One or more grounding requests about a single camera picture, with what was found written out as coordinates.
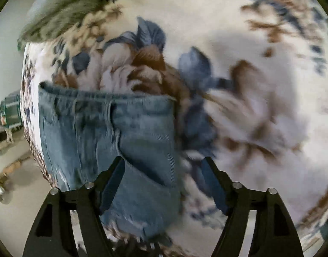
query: floral bedsheet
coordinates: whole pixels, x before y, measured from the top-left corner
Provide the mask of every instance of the floral bedsheet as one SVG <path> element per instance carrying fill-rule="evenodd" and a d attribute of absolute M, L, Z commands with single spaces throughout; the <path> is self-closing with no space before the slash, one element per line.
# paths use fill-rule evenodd
<path fill-rule="evenodd" d="M 328 18 L 316 0 L 117 0 L 53 41 L 27 44 L 25 136 L 54 187 L 40 142 L 43 80 L 176 98 L 185 192 L 181 220 L 159 240 L 166 256 L 210 256 L 223 230 L 204 156 L 250 189 L 277 188 L 304 249 L 326 237 Z"/>

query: fuzzy green blanket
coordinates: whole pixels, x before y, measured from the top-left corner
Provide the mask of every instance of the fuzzy green blanket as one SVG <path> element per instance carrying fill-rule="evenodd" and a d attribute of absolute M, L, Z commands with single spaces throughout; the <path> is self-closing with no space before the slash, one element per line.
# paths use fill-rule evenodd
<path fill-rule="evenodd" d="M 23 42 L 44 42 L 65 32 L 91 11 L 109 0 L 36 0 L 27 13 L 28 22 L 21 31 Z"/>

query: blue denim shorts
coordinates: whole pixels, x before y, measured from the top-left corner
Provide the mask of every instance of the blue denim shorts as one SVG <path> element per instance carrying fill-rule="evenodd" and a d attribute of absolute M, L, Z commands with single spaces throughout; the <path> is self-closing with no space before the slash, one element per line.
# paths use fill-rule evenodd
<path fill-rule="evenodd" d="M 86 92 L 39 85 L 45 164 L 62 191 L 93 182 L 116 156 L 126 170 L 102 216 L 122 231 L 148 238 L 178 217 L 180 169 L 174 100 L 167 96 Z"/>

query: metal screw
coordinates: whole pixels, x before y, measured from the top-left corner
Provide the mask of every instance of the metal screw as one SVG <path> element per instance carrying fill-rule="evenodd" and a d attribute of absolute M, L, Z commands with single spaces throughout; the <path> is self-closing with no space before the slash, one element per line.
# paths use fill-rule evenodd
<path fill-rule="evenodd" d="M 239 182 L 234 182 L 233 183 L 233 188 L 235 188 L 235 189 L 240 189 L 240 188 L 242 188 L 242 183 L 239 183 Z"/>
<path fill-rule="evenodd" d="M 277 190 L 273 187 L 270 187 L 268 190 L 269 190 L 269 193 L 272 194 L 272 195 L 277 194 Z"/>
<path fill-rule="evenodd" d="M 50 190 L 51 195 L 56 195 L 58 192 L 59 192 L 59 189 L 56 187 Z"/>
<path fill-rule="evenodd" d="M 94 187 L 94 183 L 93 182 L 87 182 L 85 185 L 84 185 L 84 187 L 86 188 L 86 189 L 91 189 L 91 188 L 93 188 Z"/>

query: beige floor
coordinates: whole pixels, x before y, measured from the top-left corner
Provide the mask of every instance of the beige floor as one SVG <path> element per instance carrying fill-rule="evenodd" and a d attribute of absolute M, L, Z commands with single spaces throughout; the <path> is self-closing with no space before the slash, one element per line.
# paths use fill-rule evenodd
<path fill-rule="evenodd" d="M 33 1 L 9 0 L 0 13 L 0 101 L 20 88 L 23 54 L 17 51 L 16 39 Z M 12 147 L 0 157 L 0 171 L 27 150 L 26 141 Z M 16 171 L 11 180 L 15 190 L 10 194 L 9 204 L 0 203 L 0 239 L 14 257 L 20 257 L 33 220 L 50 186 L 33 160 L 27 161 Z M 74 232 L 81 240 L 79 225 L 74 226 Z M 321 244 L 322 241 L 317 242 L 305 253 L 305 257 L 313 256 Z"/>

